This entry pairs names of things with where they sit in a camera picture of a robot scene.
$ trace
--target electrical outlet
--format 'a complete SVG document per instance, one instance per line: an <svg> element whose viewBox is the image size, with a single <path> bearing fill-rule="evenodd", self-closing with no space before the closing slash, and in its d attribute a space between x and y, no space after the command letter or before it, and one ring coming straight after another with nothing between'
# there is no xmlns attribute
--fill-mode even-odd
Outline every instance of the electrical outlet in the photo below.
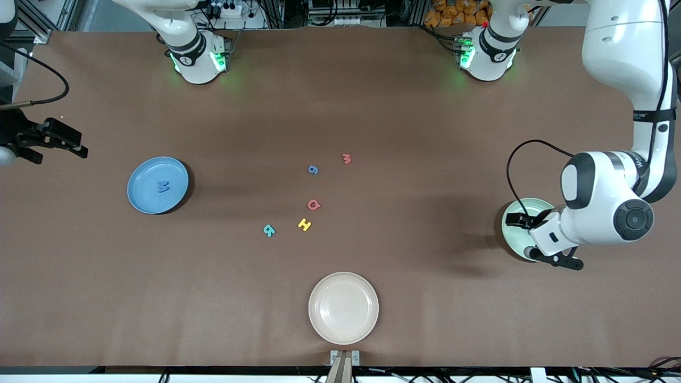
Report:
<svg viewBox="0 0 681 383"><path fill-rule="evenodd" d="M223 9L220 17L224 18L241 18L241 11L244 9L243 5L237 5L233 10L227 8Z"/></svg>

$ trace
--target blue plate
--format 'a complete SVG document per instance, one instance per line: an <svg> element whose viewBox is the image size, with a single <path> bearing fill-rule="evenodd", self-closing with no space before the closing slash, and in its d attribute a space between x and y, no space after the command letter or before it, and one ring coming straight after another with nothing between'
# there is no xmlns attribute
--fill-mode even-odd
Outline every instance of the blue plate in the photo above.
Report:
<svg viewBox="0 0 681 383"><path fill-rule="evenodd" d="M139 165L128 181L128 200L135 209L160 214L174 208L187 194L187 168L172 157L156 157Z"/></svg>

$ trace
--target light green plate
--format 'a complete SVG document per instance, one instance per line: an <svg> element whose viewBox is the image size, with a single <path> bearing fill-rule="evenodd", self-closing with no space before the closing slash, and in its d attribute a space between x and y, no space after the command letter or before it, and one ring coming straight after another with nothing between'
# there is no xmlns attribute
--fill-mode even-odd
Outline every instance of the light green plate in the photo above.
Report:
<svg viewBox="0 0 681 383"><path fill-rule="evenodd" d="M546 209L553 209L553 206L550 203L536 198L522 198L521 201L530 215L537 215ZM523 228L506 226L506 215L509 213L523 213L522 207L518 201L513 202L506 208L503 219L501 220L501 232L504 234L506 243L508 243L511 249L519 256L533 262L538 262L532 258L526 257L524 253L526 247L535 246L535 242L532 240L530 232Z"/></svg>

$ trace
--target green indicator light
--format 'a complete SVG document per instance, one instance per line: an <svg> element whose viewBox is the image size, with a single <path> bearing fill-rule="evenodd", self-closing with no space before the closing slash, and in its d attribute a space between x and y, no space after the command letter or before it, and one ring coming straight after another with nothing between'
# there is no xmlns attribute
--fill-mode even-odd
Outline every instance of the green indicator light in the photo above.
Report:
<svg viewBox="0 0 681 383"><path fill-rule="evenodd" d="M175 65L175 72L180 72L179 66L177 66L177 61L175 61L175 57L173 57L172 53L170 54L170 58L172 60L172 63Z"/></svg>
<svg viewBox="0 0 681 383"><path fill-rule="evenodd" d="M468 68L471 66L471 61L473 60L473 56L475 56L475 47L472 46L471 49L464 53L461 56L461 66L464 68Z"/></svg>
<svg viewBox="0 0 681 383"><path fill-rule="evenodd" d="M218 72L222 72L223 70L226 69L225 60L222 60L222 55L211 52L210 58L213 60L213 63L215 64L215 69L217 69Z"/></svg>

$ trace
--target white plate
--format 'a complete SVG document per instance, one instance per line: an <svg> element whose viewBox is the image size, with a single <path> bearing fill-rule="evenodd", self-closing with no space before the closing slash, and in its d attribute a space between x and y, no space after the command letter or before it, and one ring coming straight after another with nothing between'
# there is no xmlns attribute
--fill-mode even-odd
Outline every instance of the white plate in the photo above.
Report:
<svg viewBox="0 0 681 383"><path fill-rule="evenodd" d="M522 198L521 201L530 215L537 215L544 210L553 209L553 205L550 203L536 198ZM532 237L530 236L530 232L523 228L506 226L506 214L509 213L523 213L522 207L518 201L514 201L506 208L501 220L501 232L504 234L506 243L508 243L511 249L519 256L533 262L538 262L538 260L533 260L532 258L525 256L524 253L526 247L536 246L534 240L532 240Z"/></svg>
<svg viewBox="0 0 681 383"><path fill-rule="evenodd" d="M315 286L308 313L319 336L348 345L361 341L374 329L379 299L366 279L341 271L327 275Z"/></svg>

